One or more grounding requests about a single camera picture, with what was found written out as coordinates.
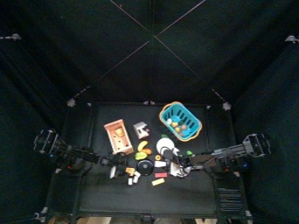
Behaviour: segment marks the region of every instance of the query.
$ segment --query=small object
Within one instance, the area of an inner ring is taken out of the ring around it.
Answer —
[[[165,166],[165,162],[164,161],[154,161],[153,162],[153,167],[164,167]]]
[[[116,176],[116,170],[117,170],[117,168],[114,166],[109,170],[109,178],[110,179]]]
[[[140,172],[138,171],[134,171],[134,175],[137,176],[137,177],[140,177]]]
[[[128,179],[128,184],[129,184],[129,185],[133,184],[133,179],[132,179],[132,178]]]
[[[134,183],[137,182],[137,179],[138,179],[138,177],[137,177],[137,176],[134,176],[134,178],[133,178],[133,182],[134,182]]]
[[[121,137],[124,134],[125,134],[125,133],[124,133],[122,128],[116,129],[116,135],[117,135],[118,137]]]
[[[166,174],[166,172],[157,172],[153,176],[156,178],[166,178],[168,174]]]
[[[162,149],[172,149],[173,141],[168,137],[162,137],[156,143],[156,150],[162,155]]]
[[[164,179],[162,179],[162,178],[158,178],[157,180],[152,181],[152,185],[153,185],[153,186],[157,186],[157,185],[160,185],[161,183],[164,183]]]
[[[152,150],[150,149],[141,149],[141,152],[144,152],[148,156],[152,155]]]
[[[181,126],[181,129],[182,129],[182,130],[186,130],[186,128],[188,128],[188,127],[186,127],[186,125],[184,124],[184,125]]]
[[[145,159],[145,158],[146,158],[146,154],[142,151],[138,151],[134,154],[134,160],[141,160],[141,159]]]
[[[177,122],[172,122],[172,127],[174,128],[178,125]]]
[[[162,157],[160,155],[154,155],[153,158],[154,158],[154,160],[160,161]]]
[[[166,122],[168,125],[170,125],[172,122],[173,122],[172,118],[168,118],[165,122]]]
[[[148,145],[146,141],[142,141],[138,145],[137,145],[137,151],[141,151],[141,149]]]
[[[69,99],[68,101],[66,101],[66,104],[68,104],[68,107],[74,107],[76,106],[76,101],[73,100],[73,99]]]
[[[153,162],[149,159],[140,160],[136,164],[136,170],[142,176],[150,175],[154,170]]]
[[[134,124],[133,128],[134,128],[137,139],[141,139],[149,136],[149,129],[146,128],[146,124],[144,122]]]
[[[172,103],[164,105],[162,110],[158,114],[158,118],[168,130],[173,133],[180,141],[188,142],[200,134],[201,122],[180,102],[173,101]],[[168,118],[172,118],[170,126],[166,123]],[[177,126],[176,123],[178,124],[178,126],[182,125],[182,123],[188,125],[188,132],[182,132],[182,136],[173,130],[173,128]]]
[[[106,130],[108,140],[112,145],[113,155],[116,155],[118,152],[124,152],[125,154],[133,153],[134,150],[128,138],[124,121],[120,119],[114,122],[110,122],[104,125],[104,128]]]
[[[125,168],[125,172],[128,173],[129,176],[134,176],[134,171],[136,171],[134,168],[129,168],[129,167]]]

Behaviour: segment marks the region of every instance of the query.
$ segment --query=toy fruit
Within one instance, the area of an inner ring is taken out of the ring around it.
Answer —
[[[168,125],[170,125],[173,120],[170,118],[168,118],[165,122],[166,122]]]
[[[116,129],[116,135],[117,135],[118,137],[121,137],[124,134],[125,134],[125,133],[124,133],[124,131],[122,131],[122,128]]]
[[[140,152],[144,152],[148,156],[153,153],[150,149],[141,149]]]
[[[141,151],[138,151],[136,154],[134,154],[134,160],[141,160],[146,158],[146,154]]]
[[[174,128],[177,126],[177,122],[172,122],[172,127]]]
[[[142,142],[137,145],[137,151],[140,151],[146,145],[148,145],[148,142],[146,142],[146,141],[142,141]]]

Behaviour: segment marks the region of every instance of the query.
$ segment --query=plastic toy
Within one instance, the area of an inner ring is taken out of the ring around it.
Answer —
[[[113,154],[124,152],[125,154],[133,153],[133,146],[129,142],[126,135],[126,128],[124,121],[120,119],[104,125],[106,130],[108,139],[112,145]]]

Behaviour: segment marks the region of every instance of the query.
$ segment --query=toy food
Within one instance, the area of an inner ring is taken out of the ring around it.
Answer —
[[[186,125],[185,124],[181,126],[181,129],[182,130],[186,130]]]
[[[144,152],[148,156],[153,153],[150,149],[141,149],[140,151]]]
[[[148,145],[148,142],[146,142],[146,141],[142,141],[142,142],[137,145],[137,151],[140,151],[146,145]]]
[[[172,122],[172,127],[174,128],[178,125],[177,122]]]
[[[138,151],[136,154],[134,154],[134,160],[141,160],[146,158],[146,154],[141,151]]]

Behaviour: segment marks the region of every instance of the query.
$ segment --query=metal frame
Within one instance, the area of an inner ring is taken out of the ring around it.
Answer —
[[[182,60],[182,58],[173,52],[173,50],[169,48],[169,46],[161,41],[158,38],[172,27],[176,25],[185,17],[189,15],[204,3],[206,0],[200,0],[196,5],[157,33],[154,34],[154,0],[149,0],[149,14],[150,14],[150,21],[149,21],[149,28],[145,28],[145,26],[133,18],[133,16],[122,9],[120,5],[113,0],[109,0],[109,2],[120,9],[120,11],[130,18],[130,20],[134,22],[136,25],[138,25],[144,31],[148,32],[148,41],[145,41],[116,64],[112,66],[93,81],[92,84],[85,86],[69,99],[69,101],[74,101],[80,95],[92,88],[96,83],[130,58],[132,55],[134,55],[140,49],[142,49],[148,44],[150,45],[150,52],[149,52],[149,60],[148,60],[148,67],[150,69],[152,63],[153,63],[153,42],[154,40],[157,43],[161,44],[161,46],[166,49],[166,51],[172,54],[172,56],[181,62],[181,64],[186,67],[186,69],[190,71],[190,73],[198,77],[198,74],[193,71],[188,63]],[[148,74],[148,84],[150,84],[150,73]],[[201,84],[204,86],[208,86],[208,83],[205,80],[201,80]],[[214,90],[214,88],[209,87],[209,90],[212,93],[221,99],[222,102],[226,102],[225,99],[220,96],[218,92]],[[150,91],[149,91],[149,85],[148,85],[148,97],[150,101]]]

